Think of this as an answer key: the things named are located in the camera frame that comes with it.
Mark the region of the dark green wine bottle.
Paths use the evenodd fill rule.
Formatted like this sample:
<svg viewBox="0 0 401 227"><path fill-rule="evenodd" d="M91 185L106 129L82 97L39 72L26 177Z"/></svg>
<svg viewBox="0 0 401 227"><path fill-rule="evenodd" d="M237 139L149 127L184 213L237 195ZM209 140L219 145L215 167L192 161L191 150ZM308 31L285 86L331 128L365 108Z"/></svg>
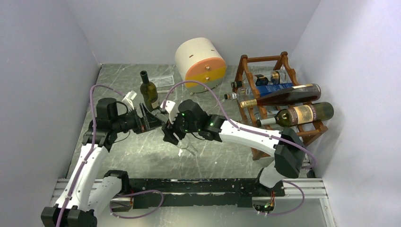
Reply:
<svg viewBox="0 0 401 227"><path fill-rule="evenodd" d="M140 72L142 84L140 86L140 92L143 96L146 108L152 112L159 108L159 97L156 85L149 81L148 73L145 70Z"/></svg>

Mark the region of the gold-foil dark wine bottle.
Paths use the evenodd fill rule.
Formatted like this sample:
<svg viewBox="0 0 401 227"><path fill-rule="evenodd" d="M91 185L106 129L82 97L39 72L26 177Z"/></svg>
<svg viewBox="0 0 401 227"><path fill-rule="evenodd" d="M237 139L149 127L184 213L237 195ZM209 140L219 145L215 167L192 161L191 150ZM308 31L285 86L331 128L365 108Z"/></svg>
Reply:
<svg viewBox="0 0 401 227"><path fill-rule="evenodd" d="M251 106L286 106L316 101L321 97L317 84L288 87L256 99L240 102L240 107Z"/></svg>

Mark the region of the clear square glass bottle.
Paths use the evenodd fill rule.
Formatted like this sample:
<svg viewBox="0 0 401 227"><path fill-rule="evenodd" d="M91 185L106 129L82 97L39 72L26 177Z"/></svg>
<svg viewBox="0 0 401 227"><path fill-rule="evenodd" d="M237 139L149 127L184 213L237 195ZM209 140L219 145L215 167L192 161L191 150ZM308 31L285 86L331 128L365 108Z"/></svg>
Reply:
<svg viewBox="0 0 401 227"><path fill-rule="evenodd" d="M178 148L178 156L182 156L184 152L190 153L195 156L198 150L193 146L190 140L180 140L176 145Z"/></svg>

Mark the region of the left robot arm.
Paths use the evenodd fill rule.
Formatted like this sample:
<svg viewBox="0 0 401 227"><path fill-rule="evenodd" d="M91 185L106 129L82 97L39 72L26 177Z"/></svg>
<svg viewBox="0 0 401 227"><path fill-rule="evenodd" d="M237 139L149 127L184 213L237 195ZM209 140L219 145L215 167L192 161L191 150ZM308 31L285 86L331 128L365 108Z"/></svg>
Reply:
<svg viewBox="0 0 401 227"><path fill-rule="evenodd" d="M84 134L80 158L64 191L51 207L45 207L41 220L46 227L95 227L97 217L117 195L131 193L128 173L109 170L94 189L97 173L111 151L120 132L141 134L163 125L140 104L142 116L136 110L118 114L119 101L102 98L96 105L96 118Z"/></svg>

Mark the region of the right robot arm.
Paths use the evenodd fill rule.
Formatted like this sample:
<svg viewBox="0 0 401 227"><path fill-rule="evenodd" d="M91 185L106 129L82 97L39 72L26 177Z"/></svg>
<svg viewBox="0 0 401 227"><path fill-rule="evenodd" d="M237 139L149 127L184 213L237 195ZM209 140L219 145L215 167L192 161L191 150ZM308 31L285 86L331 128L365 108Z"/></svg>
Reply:
<svg viewBox="0 0 401 227"><path fill-rule="evenodd" d="M273 157L255 183L261 196L268 195L279 181L300 176L305 146L292 128L267 130L234 122L222 115L207 114L190 99L180 104L167 100L144 116L161 120L163 140L174 145L187 134L197 133L205 140L241 144Z"/></svg>

